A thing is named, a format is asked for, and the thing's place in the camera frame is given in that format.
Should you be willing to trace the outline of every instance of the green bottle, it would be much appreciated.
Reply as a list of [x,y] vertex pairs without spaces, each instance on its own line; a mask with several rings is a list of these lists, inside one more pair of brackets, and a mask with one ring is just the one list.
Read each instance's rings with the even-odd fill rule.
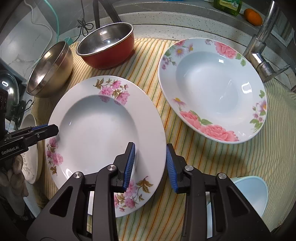
[[233,16],[239,14],[242,7],[242,0],[214,0],[214,8]]

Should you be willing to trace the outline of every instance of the plate rim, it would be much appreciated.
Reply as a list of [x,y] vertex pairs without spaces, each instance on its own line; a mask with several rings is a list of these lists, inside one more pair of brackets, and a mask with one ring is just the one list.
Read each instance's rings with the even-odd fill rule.
[[[176,43],[179,43],[179,42],[181,42],[181,41],[186,41],[186,40],[190,40],[190,39],[204,39],[204,40],[206,40],[206,39],[208,39],[208,40],[212,40],[212,41],[215,41],[215,42],[219,42],[219,43],[221,43],[221,44],[224,44],[224,43],[222,43],[222,42],[220,42],[220,41],[218,41],[218,40],[214,40],[214,39],[209,39],[209,38],[201,38],[201,37],[197,37],[197,38],[187,38],[187,39],[182,39],[182,40],[179,40],[179,41],[177,41]],[[176,113],[176,115],[187,125],[187,126],[189,126],[192,130],[194,130],[195,132],[197,132],[198,134],[200,134],[200,135],[202,135],[202,136],[204,136],[204,137],[206,137],[206,138],[208,138],[208,139],[210,139],[210,140],[213,140],[213,141],[216,141],[216,142],[220,142],[220,143],[223,143],[223,144],[240,144],[240,143],[244,143],[244,142],[246,142],[246,141],[249,141],[249,140],[251,140],[252,138],[254,138],[260,131],[261,131],[261,129],[262,129],[262,127],[264,126],[264,124],[265,124],[265,121],[266,121],[266,118],[267,118],[267,113],[268,113],[268,100],[267,100],[267,93],[266,93],[266,89],[265,89],[265,86],[264,86],[264,84],[263,84],[263,82],[261,81],[261,83],[262,83],[262,86],[263,86],[263,89],[264,89],[264,91],[265,91],[265,95],[266,95],[266,118],[264,119],[264,121],[263,121],[263,123],[262,123],[262,125],[261,125],[261,127],[255,132],[255,133],[253,133],[252,135],[250,135],[249,136],[249,138],[248,139],[245,139],[245,140],[239,140],[239,141],[222,141],[222,140],[219,140],[219,139],[215,139],[215,138],[213,138],[213,137],[211,137],[211,136],[208,136],[207,134],[205,134],[205,133],[203,133],[203,132],[201,132],[200,130],[198,130],[197,128],[195,128],[193,125],[191,125],[182,115],[180,115],[179,114],[179,112],[178,112],[178,109],[177,109],[177,107],[175,107],[173,104],[172,104],[172,102],[171,102],[171,99],[169,99],[168,97],[167,97],[167,95],[166,95],[166,93],[165,93],[165,91],[164,91],[164,89],[163,89],[163,86],[161,85],[161,81],[160,81],[160,71],[161,71],[161,60],[163,59],[163,57],[165,56],[165,53],[173,46],[173,45],[171,45],[170,47],[168,47],[164,52],[163,52],[163,54],[162,54],[162,56],[161,56],[161,58],[160,58],[160,60],[159,60],[159,63],[158,63],[158,71],[157,71],[157,75],[158,75],[158,82],[159,82],[159,85],[160,85],[160,88],[161,88],[161,91],[162,91],[162,93],[163,93],[163,95],[164,95],[164,97],[165,97],[165,99],[166,99],[166,101],[168,102],[168,104],[170,105],[170,107],[174,110],[174,112]]]
[[[165,158],[166,158],[166,149],[165,149],[165,146],[166,146],[166,135],[165,135],[165,130],[164,130],[164,126],[163,126],[163,122],[162,122],[162,119],[161,119],[161,117],[160,117],[160,114],[159,114],[159,112],[158,112],[156,106],[154,105],[154,103],[153,103],[152,100],[150,99],[150,97],[149,97],[149,96],[148,96],[148,95],[147,95],[147,94],[146,94],[146,93],[145,93],[145,92],[144,92],[139,86],[137,86],[136,84],[134,84],[133,82],[131,82],[131,81],[125,79],[125,78],[122,78],[122,77],[119,77],[119,76],[114,76],[114,75],[99,75],[99,76],[93,76],[93,77],[90,77],[90,78],[88,78],[88,79],[85,79],[85,80],[83,80],[83,81],[77,83],[77,84],[74,85],[71,89],[73,89],[75,86],[81,84],[82,82],[84,82],[84,81],[86,81],[86,80],[94,79],[94,78],[96,78],[96,79],[98,79],[98,78],[118,78],[118,79],[123,79],[123,80],[127,81],[128,84],[134,85],[134,86],[136,87],[136,89],[137,89],[137,92],[138,92],[138,90],[141,90],[141,94],[140,94],[140,95],[142,96],[141,99],[145,99],[145,98],[146,98],[147,103],[149,102],[149,103],[151,104],[151,109],[153,109],[153,111],[155,112],[155,116],[156,116],[157,119],[158,119],[157,122],[159,122],[159,127],[161,127],[161,132],[160,132],[159,136],[162,136],[162,137],[163,137],[163,140],[161,140],[159,143],[161,143],[162,141],[164,142],[164,148],[163,148],[163,151],[162,151],[162,152],[163,152],[163,163],[162,163],[162,166],[158,166],[158,167],[157,167],[157,168],[160,170],[161,175],[159,176],[158,180],[153,179],[153,185],[155,186],[155,188],[154,188],[153,190],[149,190],[150,193],[149,193],[149,197],[148,197],[147,199],[145,199],[144,201],[141,201],[141,203],[139,203],[137,206],[135,206],[135,207],[133,207],[133,208],[130,208],[130,209],[126,210],[125,212],[117,212],[117,213],[119,213],[119,215],[117,215],[116,217],[122,217],[122,216],[128,215],[128,214],[130,214],[130,213],[132,213],[132,212],[138,210],[138,209],[141,208],[145,203],[147,203],[147,202],[150,200],[150,198],[154,195],[155,191],[157,190],[157,188],[158,188],[158,186],[159,186],[159,184],[160,184],[160,182],[161,182],[161,179],[162,179],[162,176],[163,176],[163,172],[164,172],[164,169],[165,169]],[[68,90],[68,91],[67,91],[67,92],[61,97],[61,99],[59,100],[59,102],[60,102],[62,99],[65,99],[65,98],[66,98],[66,97],[65,97],[66,94],[67,94],[69,91],[71,91],[71,89],[69,89],[69,90]],[[59,102],[58,102],[57,105],[55,106],[55,108],[54,108],[54,110],[53,110],[53,112],[52,112],[52,114],[51,114],[51,116],[50,116],[49,124],[51,124],[52,116],[53,116],[54,111],[55,111],[56,107],[58,106]],[[49,138],[46,139],[46,143],[45,143],[45,152],[46,152],[46,144],[47,144],[48,142],[49,142]],[[52,173],[50,173],[50,175],[51,175],[51,177],[52,177],[54,183],[57,185],[57,183],[56,183],[56,181],[55,181],[55,179],[56,179],[57,177],[56,177],[56,176],[53,176]]]

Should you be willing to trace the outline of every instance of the striped cloth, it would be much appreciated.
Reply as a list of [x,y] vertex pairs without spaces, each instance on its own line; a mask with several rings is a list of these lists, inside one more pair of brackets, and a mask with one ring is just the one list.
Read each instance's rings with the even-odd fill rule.
[[[263,220],[272,230],[285,219],[296,199],[296,94],[287,91],[276,80],[269,81],[265,84],[268,116],[257,136],[236,145],[209,140],[184,124],[161,92],[157,65],[165,50],[174,43],[170,40],[136,39],[135,54],[127,62],[109,70],[97,70],[86,65],[76,55],[78,43],[75,43],[71,46],[74,67],[69,82],[58,96],[35,98],[32,114],[40,124],[47,123],[59,99],[71,87],[87,78],[115,75],[128,79],[151,98],[163,121],[167,142],[173,144],[177,155],[182,155],[188,164],[211,175],[218,172],[224,172],[229,177],[257,175],[266,181],[269,200]],[[57,188],[46,163],[41,181],[44,194],[52,198]],[[137,211],[117,218],[119,239],[179,240],[184,205],[185,196],[172,191],[165,170],[152,198]]]

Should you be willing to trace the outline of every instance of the oval plate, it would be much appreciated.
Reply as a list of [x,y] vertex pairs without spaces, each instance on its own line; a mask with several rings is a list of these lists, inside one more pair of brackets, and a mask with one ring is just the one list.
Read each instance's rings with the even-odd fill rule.
[[[161,118],[150,98],[132,82],[97,76],[71,88],[55,107],[50,124],[59,127],[46,139],[46,160],[60,188],[76,171],[98,172],[136,145],[129,187],[115,194],[115,215],[143,206],[155,192],[165,167],[166,139]],[[93,192],[88,213],[92,214]]]
[[162,56],[158,77],[177,115],[211,140],[242,143],[265,122],[267,97],[259,75],[223,43],[204,38],[175,43]]

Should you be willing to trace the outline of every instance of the marble wall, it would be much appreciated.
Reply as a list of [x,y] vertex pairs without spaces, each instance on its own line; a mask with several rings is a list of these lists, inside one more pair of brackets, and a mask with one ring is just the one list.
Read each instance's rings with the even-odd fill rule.
[[[24,3],[18,6],[6,23],[13,28],[0,44],[0,58],[25,79],[29,79],[33,64],[40,58],[51,37],[49,29],[31,23],[31,11],[28,12],[28,9],[30,10]],[[28,13],[16,23],[24,11]],[[34,22],[50,27],[38,7],[34,7]],[[56,43],[57,37],[56,32],[52,28],[51,30],[53,38],[49,46]]]

